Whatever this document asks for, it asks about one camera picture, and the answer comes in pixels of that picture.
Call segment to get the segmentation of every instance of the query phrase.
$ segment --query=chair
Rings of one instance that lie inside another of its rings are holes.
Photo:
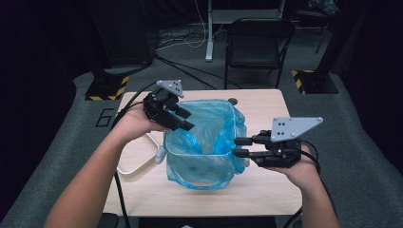
[[[287,48],[296,31],[285,19],[243,18],[227,30],[224,89],[228,85],[228,68],[278,70],[275,88],[284,65]]]
[[[336,17],[336,14],[329,15],[324,10],[321,10],[319,7],[308,8],[307,1],[304,1],[303,4],[299,4],[293,12],[293,16],[299,18],[300,25],[302,27],[306,26],[313,26],[313,27],[321,27],[320,30],[320,40],[319,44],[317,45],[316,54],[319,53],[320,47],[323,43],[323,39],[325,38],[326,31],[330,25],[330,23]]]

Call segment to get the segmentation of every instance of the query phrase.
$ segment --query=hand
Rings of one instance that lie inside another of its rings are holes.
[[[309,148],[306,145],[302,145],[301,150],[310,153]],[[301,156],[299,162],[290,168],[267,167],[266,169],[286,175],[290,182],[302,190],[312,187],[318,180],[315,163],[304,155]]]
[[[130,107],[116,123],[113,132],[118,132],[125,143],[135,140],[151,131],[166,131],[168,128],[151,122],[144,114],[143,104]]]

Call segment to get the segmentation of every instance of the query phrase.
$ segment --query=gray carpet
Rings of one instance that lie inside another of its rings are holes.
[[[313,143],[319,151],[322,178],[332,194],[342,226],[403,227],[402,177],[362,129],[350,96],[338,76],[331,75],[338,94],[301,95],[297,91],[291,70],[317,67],[326,48],[325,44],[321,52],[315,54],[318,39],[317,33],[299,30],[289,47],[279,89],[290,114],[293,117],[320,116],[324,119],[324,124],[302,139]],[[204,61],[205,47],[206,43],[201,47],[180,45],[158,50],[157,53],[165,59],[222,77],[223,40],[216,42],[211,63]],[[223,88],[221,78],[196,70],[188,71],[217,89]],[[88,73],[75,80],[77,95],[63,126],[0,227],[43,226],[53,202],[108,133],[109,127],[97,127],[96,123],[105,108],[113,109],[105,112],[113,116],[120,101],[85,101],[92,79],[93,76]],[[203,84],[155,59],[149,68],[130,77],[125,91],[136,91],[158,79],[181,79],[184,90],[205,89]],[[278,227],[282,227],[287,219],[278,217]],[[132,223],[136,227],[137,220],[133,218]]]

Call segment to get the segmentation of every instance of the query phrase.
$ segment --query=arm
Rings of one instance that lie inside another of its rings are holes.
[[[309,152],[308,147],[302,150]],[[302,194],[302,227],[341,227],[313,161],[302,155],[293,167],[267,168],[285,174]]]
[[[142,104],[131,107],[53,205],[45,227],[96,227],[122,150],[152,130],[165,128],[146,118]]]

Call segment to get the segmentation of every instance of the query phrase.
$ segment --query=plastic bag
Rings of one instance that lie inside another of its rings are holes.
[[[233,155],[234,139],[246,136],[244,116],[225,100],[180,103],[191,112],[190,131],[167,131],[163,137],[169,180],[197,190],[226,187],[245,169],[244,159]]]

